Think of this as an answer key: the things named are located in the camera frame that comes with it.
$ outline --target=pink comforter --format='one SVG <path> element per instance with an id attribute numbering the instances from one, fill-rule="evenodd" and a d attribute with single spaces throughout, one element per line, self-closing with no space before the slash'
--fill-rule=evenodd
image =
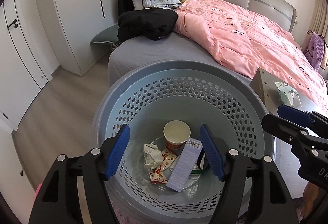
<path id="1" fill-rule="evenodd" d="M 257 13 L 223 0 L 188 0 L 174 31 L 205 48 L 219 64 L 254 77 L 261 67 L 327 112 L 327 87 L 291 33 Z"/>

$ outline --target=gray plastic basket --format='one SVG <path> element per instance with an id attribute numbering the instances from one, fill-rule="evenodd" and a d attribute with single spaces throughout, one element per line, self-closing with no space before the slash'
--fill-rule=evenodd
<path id="1" fill-rule="evenodd" d="M 163 127 L 182 120 L 199 139 L 207 123 L 215 136 L 246 156 L 275 160 L 275 139 L 263 132 L 266 108 L 257 95 L 229 70 L 193 61 L 155 62 L 126 74 L 105 95 L 93 121 L 93 146 L 115 136 L 123 123 L 131 138 L 108 194 L 127 215 L 141 223 L 208 223 L 223 183 L 211 170 L 189 181 L 178 193 L 150 183 L 143 144 L 165 146 Z M 251 178 L 246 180 L 240 214 L 247 210 Z"/>

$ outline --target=metal bolt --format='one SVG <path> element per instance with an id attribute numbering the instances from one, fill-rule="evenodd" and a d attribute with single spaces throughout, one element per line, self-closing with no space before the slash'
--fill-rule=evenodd
<path id="1" fill-rule="evenodd" d="M 312 154 L 315 155 L 315 156 L 318 156 L 319 155 L 318 151 L 315 150 L 315 149 L 312 150 Z"/>
<path id="2" fill-rule="evenodd" d="M 91 150 L 91 154 L 93 154 L 93 155 L 98 155 L 99 153 L 100 153 L 100 149 L 99 148 L 93 148 Z"/>
<path id="3" fill-rule="evenodd" d="M 238 155 L 238 151 L 236 149 L 230 149 L 229 154 L 230 155 Z"/>
<path id="4" fill-rule="evenodd" d="M 65 158 L 66 158 L 65 155 L 59 155 L 59 156 L 57 157 L 57 160 L 58 160 L 58 161 L 64 161 Z"/>
<path id="5" fill-rule="evenodd" d="M 269 157 L 268 155 L 266 155 L 266 156 L 264 157 L 264 161 L 270 163 L 270 162 L 272 161 L 272 158 Z"/>

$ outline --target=purple towel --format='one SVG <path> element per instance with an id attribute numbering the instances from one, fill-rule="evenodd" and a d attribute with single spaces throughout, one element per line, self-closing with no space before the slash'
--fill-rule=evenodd
<path id="1" fill-rule="evenodd" d="M 324 51 L 325 51 L 324 40 L 316 33 L 312 33 L 309 46 L 305 52 L 305 57 L 312 65 L 312 67 L 314 67 L 316 70 L 319 70 L 320 68 Z"/>

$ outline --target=black wardrobe handle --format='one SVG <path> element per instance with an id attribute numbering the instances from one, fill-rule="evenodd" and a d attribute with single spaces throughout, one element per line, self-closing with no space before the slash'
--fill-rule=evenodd
<path id="1" fill-rule="evenodd" d="M 16 24 L 17 20 L 14 19 L 14 21 L 12 23 L 9 24 L 9 26 L 7 27 L 7 29 L 9 29 L 10 26 L 12 26 L 13 24 Z"/>

